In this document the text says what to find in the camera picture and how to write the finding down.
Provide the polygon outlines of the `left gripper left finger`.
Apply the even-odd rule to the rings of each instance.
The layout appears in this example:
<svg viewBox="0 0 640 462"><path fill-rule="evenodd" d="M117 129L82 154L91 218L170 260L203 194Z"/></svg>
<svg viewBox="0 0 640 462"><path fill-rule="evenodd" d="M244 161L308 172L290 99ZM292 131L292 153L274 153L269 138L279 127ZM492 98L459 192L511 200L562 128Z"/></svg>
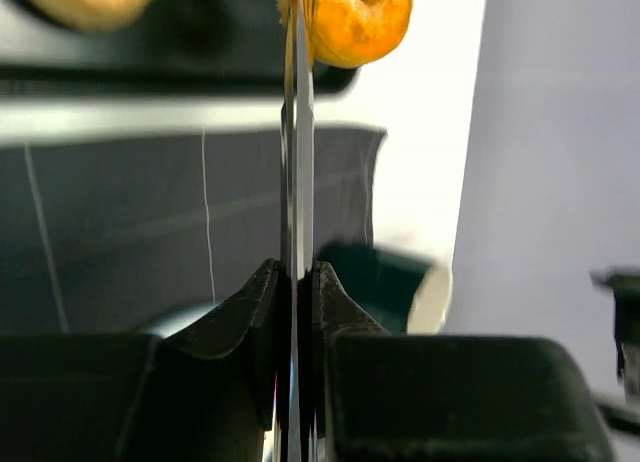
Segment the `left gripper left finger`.
<svg viewBox="0 0 640 462"><path fill-rule="evenodd" d="M258 461L272 423L279 266L167 338L1 340L5 461Z"/></svg>

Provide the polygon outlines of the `orange bagel donut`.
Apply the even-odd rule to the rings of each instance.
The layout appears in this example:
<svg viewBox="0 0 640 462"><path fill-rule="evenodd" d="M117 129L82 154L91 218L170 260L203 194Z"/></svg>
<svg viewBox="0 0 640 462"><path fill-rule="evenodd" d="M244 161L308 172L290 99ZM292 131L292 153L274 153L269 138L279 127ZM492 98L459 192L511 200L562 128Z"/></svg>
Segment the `orange bagel donut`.
<svg viewBox="0 0 640 462"><path fill-rule="evenodd" d="M403 40L413 0L276 0L281 24L303 17L308 59L352 69L377 61Z"/></svg>

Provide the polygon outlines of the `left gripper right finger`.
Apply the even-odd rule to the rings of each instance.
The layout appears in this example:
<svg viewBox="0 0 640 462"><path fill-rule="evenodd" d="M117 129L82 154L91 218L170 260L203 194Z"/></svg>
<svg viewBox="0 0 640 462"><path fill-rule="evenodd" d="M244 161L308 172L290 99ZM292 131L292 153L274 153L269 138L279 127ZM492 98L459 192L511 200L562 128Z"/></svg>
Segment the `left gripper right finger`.
<svg viewBox="0 0 640 462"><path fill-rule="evenodd" d="M314 385L330 461L611 461L569 352L539 337L392 335L333 268L312 279Z"/></svg>

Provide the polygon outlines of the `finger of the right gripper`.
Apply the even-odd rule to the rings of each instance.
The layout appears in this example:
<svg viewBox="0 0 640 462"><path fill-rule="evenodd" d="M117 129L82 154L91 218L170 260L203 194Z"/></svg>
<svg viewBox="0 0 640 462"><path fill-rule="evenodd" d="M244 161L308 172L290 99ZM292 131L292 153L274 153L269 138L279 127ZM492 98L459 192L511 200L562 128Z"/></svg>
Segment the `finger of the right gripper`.
<svg viewBox="0 0 640 462"><path fill-rule="evenodd" d="M616 378L624 401L598 396L597 406L609 427L639 426L639 270L611 268L590 273L594 287L613 296Z"/></svg>

